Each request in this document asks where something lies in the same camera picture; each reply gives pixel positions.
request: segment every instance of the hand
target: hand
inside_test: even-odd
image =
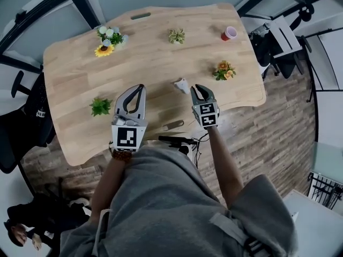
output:
[[[39,235],[37,235],[37,234],[34,234],[32,236],[32,244],[36,250],[40,250],[42,248],[41,237],[39,237]]]

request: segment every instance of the wooden floor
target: wooden floor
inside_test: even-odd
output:
[[[315,139],[315,106],[306,102],[310,94],[309,74],[294,71],[286,80],[275,77],[269,70],[265,89],[265,104],[222,112],[219,129],[245,182],[264,173],[282,196],[292,189],[306,193]],[[190,132],[196,138],[205,134],[200,129]],[[199,171],[222,201],[209,141],[201,143],[200,151]],[[71,167],[55,137],[47,148],[32,149],[22,164],[37,191],[63,177],[63,190],[69,197],[90,198],[109,159],[110,154],[105,150],[85,164]]]

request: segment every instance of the flower bouquet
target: flower bouquet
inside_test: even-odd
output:
[[[116,47],[126,43],[129,38],[127,35],[122,35],[117,27],[101,26],[96,29],[96,33],[101,39],[101,45],[94,51],[98,57],[110,55]]]
[[[229,62],[221,61],[218,64],[218,68],[213,72],[213,76],[217,81],[219,80],[227,80],[229,78],[233,78],[236,75],[235,68],[231,66]]]

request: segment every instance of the green succulent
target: green succulent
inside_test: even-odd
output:
[[[177,28],[177,29],[170,29],[169,30],[169,42],[174,44],[174,42],[179,42],[183,44],[184,42],[184,29]]]
[[[93,103],[90,105],[92,107],[92,115],[109,114],[111,102],[112,100],[94,98]]]

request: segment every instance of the red cup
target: red cup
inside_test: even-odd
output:
[[[227,27],[220,37],[223,41],[236,38],[237,30],[234,27]]]

